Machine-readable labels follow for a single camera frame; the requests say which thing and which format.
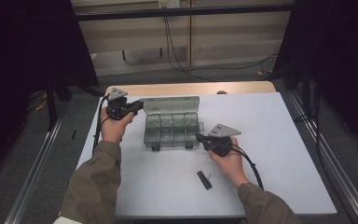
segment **person's left hand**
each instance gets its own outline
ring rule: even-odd
[[[106,107],[104,107],[101,111],[100,120],[100,123],[102,123],[107,118],[107,120],[103,123],[101,127],[101,134],[103,140],[120,144],[124,132],[126,132],[126,127],[129,123],[131,123],[134,116],[134,113],[130,112],[126,117],[121,120],[110,119],[108,118],[108,115],[106,113]]]

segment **table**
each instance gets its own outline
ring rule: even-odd
[[[257,93],[240,93],[251,92],[254,86],[258,86]],[[265,190],[282,197],[298,215],[336,213],[282,97],[271,86],[268,82],[239,82],[117,88],[129,92],[129,102],[150,95],[192,95],[199,91],[203,134],[218,122],[242,131],[237,136],[239,144],[257,164]],[[217,91],[231,94],[211,94]],[[90,158],[96,116],[79,164]],[[121,143],[122,184],[117,195],[117,218],[245,216],[235,188],[202,146],[153,152],[145,148],[144,131],[145,113],[140,111]],[[249,179],[256,183],[250,165],[246,160],[243,164]],[[198,171],[211,175],[211,189],[203,187]]]

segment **forearm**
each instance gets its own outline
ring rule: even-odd
[[[250,224],[301,223],[284,200],[273,193],[262,190],[257,185],[252,183],[240,185],[238,196]]]
[[[89,161],[72,175],[61,216],[81,223],[113,223],[120,177],[121,151],[101,141]]]

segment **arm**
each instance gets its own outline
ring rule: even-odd
[[[238,145],[235,137],[231,137],[231,141]],[[239,153],[230,151],[225,157],[219,157],[211,150],[208,152],[237,189],[249,223],[301,223],[284,200],[275,194],[265,192],[248,180]]]
[[[119,143],[133,116],[130,113],[122,120],[107,119],[103,123],[103,141],[95,148],[91,159],[72,175],[62,202],[62,217],[55,223],[114,223],[117,189],[121,182]],[[104,108],[101,120],[106,118]]]

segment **open lid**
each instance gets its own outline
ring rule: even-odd
[[[146,114],[185,114],[199,111],[199,96],[144,98]]]

